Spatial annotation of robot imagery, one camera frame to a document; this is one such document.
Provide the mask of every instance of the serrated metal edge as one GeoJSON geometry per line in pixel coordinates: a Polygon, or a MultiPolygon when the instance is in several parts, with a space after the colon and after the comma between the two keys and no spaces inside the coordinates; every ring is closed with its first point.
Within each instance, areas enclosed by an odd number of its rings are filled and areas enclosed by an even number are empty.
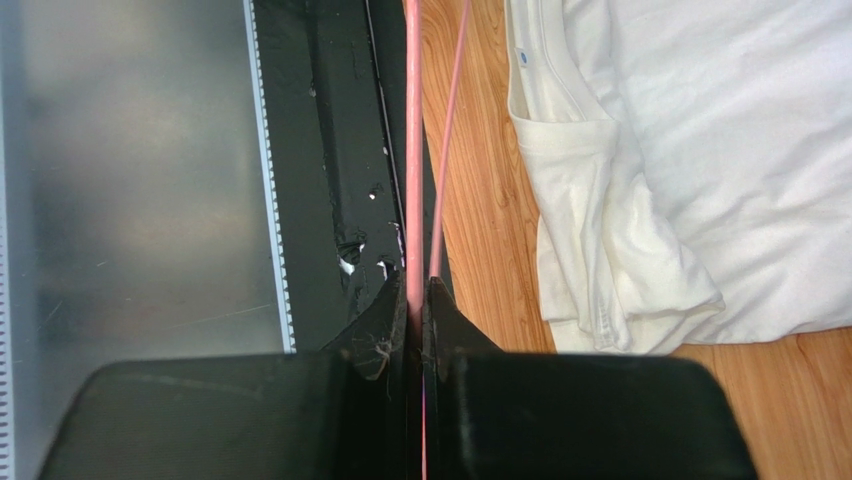
{"type": "Polygon", "coordinates": [[[12,390],[12,315],[6,234],[6,158],[3,138],[3,85],[0,81],[0,478],[15,478],[15,422],[12,390]]]}
{"type": "Polygon", "coordinates": [[[254,18],[254,2],[243,0],[248,34],[249,61],[251,62],[254,109],[257,116],[257,133],[260,142],[260,161],[263,171],[263,189],[266,193],[266,213],[269,222],[269,242],[275,287],[278,291],[278,316],[281,320],[281,337],[285,353],[296,352],[293,333],[293,317],[290,313],[290,294],[287,285],[287,269],[284,262],[284,242],[281,239],[281,222],[278,219],[278,194],[275,191],[275,172],[272,168],[272,150],[269,143],[269,126],[266,121],[266,100],[263,95],[263,75],[260,69],[260,49],[257,43],[257,26],[254,18]]]}

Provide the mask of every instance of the white garment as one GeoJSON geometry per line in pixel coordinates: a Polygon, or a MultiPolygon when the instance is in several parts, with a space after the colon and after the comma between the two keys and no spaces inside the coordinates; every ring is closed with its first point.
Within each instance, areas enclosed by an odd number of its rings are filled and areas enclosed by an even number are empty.
{"type": "Polygon", "coordinates": [[[664,353],[848,323],[852,3],[506,8],[509,111],[559,350],[664,353]]]}

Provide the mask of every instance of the wooden floor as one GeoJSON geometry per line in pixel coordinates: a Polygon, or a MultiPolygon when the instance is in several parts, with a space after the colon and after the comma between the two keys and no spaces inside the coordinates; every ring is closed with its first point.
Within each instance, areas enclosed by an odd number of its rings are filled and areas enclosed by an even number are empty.
{"type": "MultiPolygon", "coordinates": [[[[424,117],[437,160],[462,1],[422,1],[424,117]]],[[[473,5],[444,213],[456,297],[505,349],[553,351],[536,302],[538,210],[506,110],[503,1],[473,5]]],[[[676,355],[719,379],[763,478],[852,479],[852,329],[676,355]]]]}

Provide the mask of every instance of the folded white fabric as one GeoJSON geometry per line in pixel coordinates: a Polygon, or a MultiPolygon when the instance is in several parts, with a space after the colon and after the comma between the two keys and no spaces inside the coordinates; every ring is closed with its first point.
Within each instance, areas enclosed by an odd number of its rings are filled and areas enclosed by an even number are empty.
{"type": "Polygon", "coordinates": [[[509,111],[559,350],[664,353],[849,319],[844,3],[507,0],[509,111]]]}

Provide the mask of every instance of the pink cable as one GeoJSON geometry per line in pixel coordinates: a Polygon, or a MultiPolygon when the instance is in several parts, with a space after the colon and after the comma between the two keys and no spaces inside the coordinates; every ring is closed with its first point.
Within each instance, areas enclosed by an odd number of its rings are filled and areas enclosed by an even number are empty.
{"type": "Polygon", "coordinates": [[[441,250],[444,247],[443,223],[444,186],[447,183],[447,159],[450,156],[450,138],[453,131],[453,117],[456,109],[456,93],[459,89],[461,76],[461,61],[464,53],[464,37],[467,33],[467,16],[470,12],[470,0],[465,0],[459,25],[459,38],[456,41],[456,59],[453,62],[453,79],[450,83],[450,98],[447,101],[447,117],[444,122],[444,139],[441,146],[441,165],[438,170],[437,194],[435,195],[435,212],[432,222],[432,251],[429,254],[429,277],[441,276],[441,250]]]}
{"type": "Polygon", "coordinates": [[[420,0],[406,4],[405,268],[409,325],[421,338],[423,310],[423,113],[420,0]]]}

